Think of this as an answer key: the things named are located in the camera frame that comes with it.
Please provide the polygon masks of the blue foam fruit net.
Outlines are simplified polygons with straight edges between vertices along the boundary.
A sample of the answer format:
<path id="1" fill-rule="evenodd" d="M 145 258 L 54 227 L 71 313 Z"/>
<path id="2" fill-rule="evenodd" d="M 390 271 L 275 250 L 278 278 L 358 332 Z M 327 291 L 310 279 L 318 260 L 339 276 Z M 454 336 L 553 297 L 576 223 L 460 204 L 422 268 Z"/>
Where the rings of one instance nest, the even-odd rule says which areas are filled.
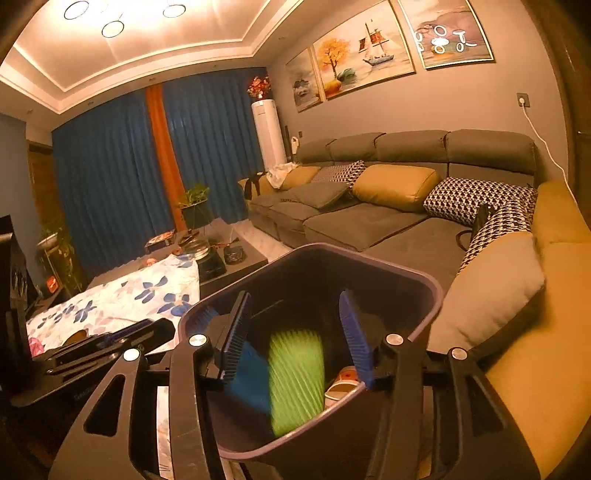
<path id="1" fill-rule="evenodd" d="M 213 347 L 207 378 L 219 380 L 232 400 L 263 415 L 270 415 L 269 367 L 256 348 L 246 340 L 249 307 L 238 313 L 218 313 L 206 306 L 197 316 L 197 333 L 204 334 Z"/>

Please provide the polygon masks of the green foam fruit net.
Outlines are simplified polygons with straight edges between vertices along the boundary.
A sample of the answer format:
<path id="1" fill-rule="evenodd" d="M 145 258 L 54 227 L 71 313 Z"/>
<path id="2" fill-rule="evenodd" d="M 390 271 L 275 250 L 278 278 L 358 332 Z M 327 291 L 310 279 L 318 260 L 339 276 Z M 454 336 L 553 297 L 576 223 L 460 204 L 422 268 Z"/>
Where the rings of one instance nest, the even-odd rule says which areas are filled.
<path id="1" fill-rule="evenodd" d="M 269 374 L 274 436 L 286 435 L 324 411 L 325 361 L 317 332 L 290 330 L 273 334 Z"/>

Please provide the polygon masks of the grey plastic trash bin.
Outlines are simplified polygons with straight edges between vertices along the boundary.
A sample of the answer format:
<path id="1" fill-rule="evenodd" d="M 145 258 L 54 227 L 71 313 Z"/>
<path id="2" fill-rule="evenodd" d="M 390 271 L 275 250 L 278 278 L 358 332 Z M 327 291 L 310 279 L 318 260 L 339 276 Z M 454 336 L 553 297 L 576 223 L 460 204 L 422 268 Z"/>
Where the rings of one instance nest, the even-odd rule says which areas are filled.
<path id="1" fill-rule="evenodd" d="M 433 277 L 328 244 L 311 244 L 245 276 L 198 302 L 181 318 L 180 339 L 205 329 L 207 320 L 228 313 L 238 294 L 252 297 L 252 323 L 245 352 L 260 363 L 269 358 L 273 334 L 311 329 L 322 339 L 325 384 L 351 365 L 339 320 L 339 294 L 351 290 L 363 313 L 384 334 L 419 335 L 439 311 L 443 290 Z M 209 393 L 211 421 L 222 458 L 259 462 L 281 476 L 298 470 L 302 479 L 360 479 L 375 445 L 386 397 L 359 388 L 304 427 L 274 437 L 270 415 L 231 393 Z"/>

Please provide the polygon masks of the pink plastic bag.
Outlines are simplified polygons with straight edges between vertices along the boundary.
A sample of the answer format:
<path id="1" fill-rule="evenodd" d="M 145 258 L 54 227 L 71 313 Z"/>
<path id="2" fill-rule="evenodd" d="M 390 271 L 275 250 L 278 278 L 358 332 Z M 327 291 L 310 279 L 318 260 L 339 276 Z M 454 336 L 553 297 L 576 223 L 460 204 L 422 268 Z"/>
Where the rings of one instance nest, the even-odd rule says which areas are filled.
<path id="1" fill-rule="evenodd" d="M 42 355 L 45 352 L 44 345 L 39 339 L 35 337 L 29 337 L 28 343 L 32 357 Z"/>

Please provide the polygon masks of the floral blue white tablecloth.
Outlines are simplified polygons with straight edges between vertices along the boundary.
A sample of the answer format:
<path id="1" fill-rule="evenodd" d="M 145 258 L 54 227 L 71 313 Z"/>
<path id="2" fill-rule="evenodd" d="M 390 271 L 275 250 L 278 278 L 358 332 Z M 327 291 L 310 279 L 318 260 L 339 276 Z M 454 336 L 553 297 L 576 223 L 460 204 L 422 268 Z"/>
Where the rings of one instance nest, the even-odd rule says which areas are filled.
<path id="1" fill-rule="evenodd" d="M 78 330 L 89 335 L 116 332 L 143 319 L 165 318 L 177 325 L 200 300 L 197 264 L 181 268 L 169 256 L 106 284 L 90 288 L 27 321 L 29 337 L 45 352 L 60 347 Z"/>

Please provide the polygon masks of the black television screen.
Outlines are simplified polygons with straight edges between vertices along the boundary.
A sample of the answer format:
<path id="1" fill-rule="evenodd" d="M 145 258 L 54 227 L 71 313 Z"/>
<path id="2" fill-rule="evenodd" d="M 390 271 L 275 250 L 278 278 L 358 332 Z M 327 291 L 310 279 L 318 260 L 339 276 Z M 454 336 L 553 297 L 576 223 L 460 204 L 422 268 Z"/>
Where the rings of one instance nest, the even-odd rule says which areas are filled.
<path id="1" fill-rule="evenodd" d="M 10 215 L 1 217 L 1 346 L 11 355 L 30 357 L 25 313 L 29 274 Z"/>

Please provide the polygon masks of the dark coffee table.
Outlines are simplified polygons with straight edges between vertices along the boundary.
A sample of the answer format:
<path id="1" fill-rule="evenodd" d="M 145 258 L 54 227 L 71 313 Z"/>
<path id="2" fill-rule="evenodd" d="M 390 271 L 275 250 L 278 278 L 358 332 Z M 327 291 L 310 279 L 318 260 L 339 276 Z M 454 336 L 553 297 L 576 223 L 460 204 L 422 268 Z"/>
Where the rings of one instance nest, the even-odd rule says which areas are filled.
<path id="1" fill-rule="evenodd" d="M 252 227 L 249 220 L 226 224 L 221 218 L 215 218 L 202 229 L 209 244 L 207 254 L 204 254 L 201 247 L 188 250 L 188 242 L 184 240 L 188 233 L 178 232 L 172 244 L 164 245 L 160 242 L 158 249 L 94 277 L 88 288 L 114 281 L 155 263 L 161 263 L 165 258 L 172 256 L 179 261 L 178 265 L 181 268 L 188 268 L 191 263 L 197 264 L 200 298 L 204 299 L 269 262 L 269 259 L 245 238 L 243 232 L 246 227 Z"/>

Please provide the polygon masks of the beige sofa cushion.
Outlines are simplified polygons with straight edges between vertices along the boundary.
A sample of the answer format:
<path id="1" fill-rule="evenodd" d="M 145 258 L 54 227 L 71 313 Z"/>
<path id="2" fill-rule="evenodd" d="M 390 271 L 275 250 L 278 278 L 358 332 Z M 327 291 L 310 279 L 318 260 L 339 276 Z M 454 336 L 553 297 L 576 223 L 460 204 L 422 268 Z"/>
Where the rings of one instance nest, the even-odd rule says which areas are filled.
<path id="1" fill-rule="evenodd" d="M 502 352 L 539 313 L 545 285 L 532 233 L 496 239 L 453 281 L 428 350 L 446 354 L 459 347 L 478 359 Z"/>

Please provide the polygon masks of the green potted plant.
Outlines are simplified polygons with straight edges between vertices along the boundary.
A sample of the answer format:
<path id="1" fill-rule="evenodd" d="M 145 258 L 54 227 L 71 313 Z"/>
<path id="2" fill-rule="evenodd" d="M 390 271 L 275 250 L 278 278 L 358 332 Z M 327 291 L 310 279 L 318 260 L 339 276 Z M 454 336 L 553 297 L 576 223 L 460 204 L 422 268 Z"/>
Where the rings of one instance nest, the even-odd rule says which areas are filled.
<path id="1" fill-rule="evenodd" d="M 180 197 L 177 206 L 188 230 L 199 229 L 213 220 L 213 214 L 208 205 L 210 190 L 208 186 L 197 183 Z"/>

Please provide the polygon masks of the grey sectional sofa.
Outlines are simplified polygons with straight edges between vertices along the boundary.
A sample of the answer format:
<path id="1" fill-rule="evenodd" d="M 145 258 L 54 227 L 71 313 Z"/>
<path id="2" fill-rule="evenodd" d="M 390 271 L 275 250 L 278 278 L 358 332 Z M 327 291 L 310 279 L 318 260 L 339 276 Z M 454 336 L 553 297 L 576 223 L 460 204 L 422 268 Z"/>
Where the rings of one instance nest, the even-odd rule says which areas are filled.
<path id="1" fill-rule="evenodd" d="M 534 141 L 490 130 L 322 139 L 278 180 L 239 181 L 249 218 L 290 247 L 325 242 L 434 277 L 431 351 L 461 348 L 545 479 L 590 475 L 590 230 Z"/>

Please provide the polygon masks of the mustard yellow cushion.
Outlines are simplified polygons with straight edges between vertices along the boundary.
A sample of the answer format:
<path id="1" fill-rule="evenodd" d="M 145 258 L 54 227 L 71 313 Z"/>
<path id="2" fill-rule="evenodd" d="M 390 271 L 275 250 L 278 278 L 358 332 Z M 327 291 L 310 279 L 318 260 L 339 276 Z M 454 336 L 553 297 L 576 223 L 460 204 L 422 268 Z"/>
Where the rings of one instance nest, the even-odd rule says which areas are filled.
<path id="1" fill-rule="evenodd" d="M 432 168 L 378 164 L 356 179 L 353 194 L 362 202 L 418 213 L 424 211 L 425 199 L 441 180 Z"/>

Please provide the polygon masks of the grey sofa cushion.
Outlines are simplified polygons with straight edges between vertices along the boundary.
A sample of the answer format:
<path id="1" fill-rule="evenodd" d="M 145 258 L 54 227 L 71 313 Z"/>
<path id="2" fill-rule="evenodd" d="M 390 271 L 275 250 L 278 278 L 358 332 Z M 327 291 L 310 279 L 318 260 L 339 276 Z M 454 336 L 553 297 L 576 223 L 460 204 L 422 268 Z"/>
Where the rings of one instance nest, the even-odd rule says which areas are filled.
<path id="1" fill-rule="evenodd" d="M 314 182 L 290 189 L 287 200 L 322 210 L 341 199 L 348 190 L 346 183 Z"/>

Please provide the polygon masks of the blue window curtain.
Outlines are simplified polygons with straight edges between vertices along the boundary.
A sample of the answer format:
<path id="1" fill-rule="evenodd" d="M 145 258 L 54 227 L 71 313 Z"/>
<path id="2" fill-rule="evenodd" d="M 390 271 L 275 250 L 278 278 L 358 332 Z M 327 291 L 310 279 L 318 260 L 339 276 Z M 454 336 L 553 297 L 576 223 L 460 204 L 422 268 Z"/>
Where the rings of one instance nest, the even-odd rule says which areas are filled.
<path id="1" fill-rule="evenodd" d="M 208 186 L 212 213 L 228 223 L 247 216 L 239 180 L 263 170 L 247 88 L 264 75 L 266 68 L 253 67 L 160 83 L 185 191 Z M 92 108 L 52 133 L 66 224 L 91 277 L 139 257 L 149 238 L 175 227 L 145 89 Z"/>

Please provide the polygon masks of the black white patterned cushion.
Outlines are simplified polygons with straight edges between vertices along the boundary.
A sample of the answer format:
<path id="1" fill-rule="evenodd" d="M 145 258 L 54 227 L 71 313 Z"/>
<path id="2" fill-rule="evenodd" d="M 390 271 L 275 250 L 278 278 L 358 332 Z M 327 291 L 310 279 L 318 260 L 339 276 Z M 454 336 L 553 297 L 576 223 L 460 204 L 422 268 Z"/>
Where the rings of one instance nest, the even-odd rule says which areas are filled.
<path id="1" fill-rule="evenodd" d="M 538 191 L 531 186 L 448 177 L 426 197 L 431 216 L 463 224 L 472 234 L 461 272 L 504 235 L 531 232 Z"/>

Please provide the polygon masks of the white standing air conditioner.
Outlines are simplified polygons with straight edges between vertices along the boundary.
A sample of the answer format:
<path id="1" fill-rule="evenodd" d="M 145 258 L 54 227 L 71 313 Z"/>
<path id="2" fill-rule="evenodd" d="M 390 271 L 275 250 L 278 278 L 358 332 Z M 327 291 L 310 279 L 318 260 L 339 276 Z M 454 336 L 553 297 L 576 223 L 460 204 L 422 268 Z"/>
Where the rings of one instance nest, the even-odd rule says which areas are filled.
<path id="1" fill-rule="evenodd" d="M 274 166 L 287 162 L 276 102 L 273 99 L 253 102 L 252 115 L 254 125 L 256 125 L 257 138 L 259 138 L 264 169 L 269 171 Z"/>

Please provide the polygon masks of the orange curtain strip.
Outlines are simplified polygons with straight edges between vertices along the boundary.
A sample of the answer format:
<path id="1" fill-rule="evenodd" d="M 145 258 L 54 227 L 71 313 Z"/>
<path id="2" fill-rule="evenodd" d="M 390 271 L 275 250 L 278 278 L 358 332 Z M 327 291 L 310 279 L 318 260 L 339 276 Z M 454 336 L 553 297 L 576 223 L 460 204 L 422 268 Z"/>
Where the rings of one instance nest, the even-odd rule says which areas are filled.
<path id="1" fill-rule="evenodd" d="M 175 229 L 182 231 L 186 229 L 186 224 L 178 203 L 184 195 L 185 188 L 169 133 L 162 85 L 148 86 L 145 89 L 145 98 L 166 199 L 171 209 Z"/>

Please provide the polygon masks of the artificial flower arrangement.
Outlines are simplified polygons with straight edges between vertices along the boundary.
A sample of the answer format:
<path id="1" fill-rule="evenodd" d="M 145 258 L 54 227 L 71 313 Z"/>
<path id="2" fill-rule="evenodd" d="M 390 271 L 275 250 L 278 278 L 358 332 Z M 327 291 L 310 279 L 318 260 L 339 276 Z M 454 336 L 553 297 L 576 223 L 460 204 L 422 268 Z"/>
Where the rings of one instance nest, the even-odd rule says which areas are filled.
<path id="1" fill-rule="evenodd" d="M 273 90 L 271 90 L 270 85 L 270 77 L 267 75 L 253 77 L 249 82 L 247 94 L 250 98 L 256 101 L 270 99 L 271 96 L 273 96 Z"/>

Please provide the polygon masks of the small landscape painting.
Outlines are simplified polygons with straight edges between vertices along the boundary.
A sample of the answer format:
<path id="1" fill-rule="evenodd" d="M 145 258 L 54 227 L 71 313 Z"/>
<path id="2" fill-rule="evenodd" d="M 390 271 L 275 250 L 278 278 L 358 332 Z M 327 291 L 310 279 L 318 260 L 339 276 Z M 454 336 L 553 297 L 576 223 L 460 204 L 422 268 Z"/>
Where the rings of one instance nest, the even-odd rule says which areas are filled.
<path id="1" fill-rule="evenodd" d="M 322 103 L 311 49 L 305 48 L 286 64 L 287 79 L 297 112 Z"/>

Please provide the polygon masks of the sailboat tree painting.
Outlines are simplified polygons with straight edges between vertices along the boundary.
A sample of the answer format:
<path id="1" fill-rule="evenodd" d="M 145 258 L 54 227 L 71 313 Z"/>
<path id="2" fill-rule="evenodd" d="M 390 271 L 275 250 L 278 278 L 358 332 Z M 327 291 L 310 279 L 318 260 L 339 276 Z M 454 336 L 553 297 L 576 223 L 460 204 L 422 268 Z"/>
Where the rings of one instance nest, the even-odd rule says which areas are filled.
<path id="1" fill-rule="evenodd" d="M 415 66 L 391 3 L 381 1 L 312 44 L 325 97 L 414 74 Z"/>

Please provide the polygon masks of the purple sky painting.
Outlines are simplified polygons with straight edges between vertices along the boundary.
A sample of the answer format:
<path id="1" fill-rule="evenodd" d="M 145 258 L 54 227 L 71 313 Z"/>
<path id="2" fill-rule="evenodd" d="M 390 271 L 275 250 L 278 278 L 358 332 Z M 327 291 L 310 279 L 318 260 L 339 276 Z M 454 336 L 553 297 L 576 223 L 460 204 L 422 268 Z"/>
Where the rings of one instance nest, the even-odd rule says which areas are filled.
<path id="1" fill-rule="evenodd" d="M 466 0 L 401 0 L 426 70 L 494 62 L 482 24 Z"/>

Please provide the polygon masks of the wall power socket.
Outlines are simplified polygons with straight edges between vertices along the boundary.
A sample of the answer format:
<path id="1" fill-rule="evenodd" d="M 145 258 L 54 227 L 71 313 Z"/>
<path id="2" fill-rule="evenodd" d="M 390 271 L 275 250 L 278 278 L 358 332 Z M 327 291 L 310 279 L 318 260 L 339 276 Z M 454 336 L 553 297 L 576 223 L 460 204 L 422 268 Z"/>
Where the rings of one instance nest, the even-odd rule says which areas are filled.
<path id="1" fill-rule="evenodd" d="M 517 99 L 518 99 L 518 103 L 521 107 L 523 108 L 529 108 L 530 107 L 530 99 L 529 99 L 529 95 L 526 93 L 518 93 L 517 94 Z"/>

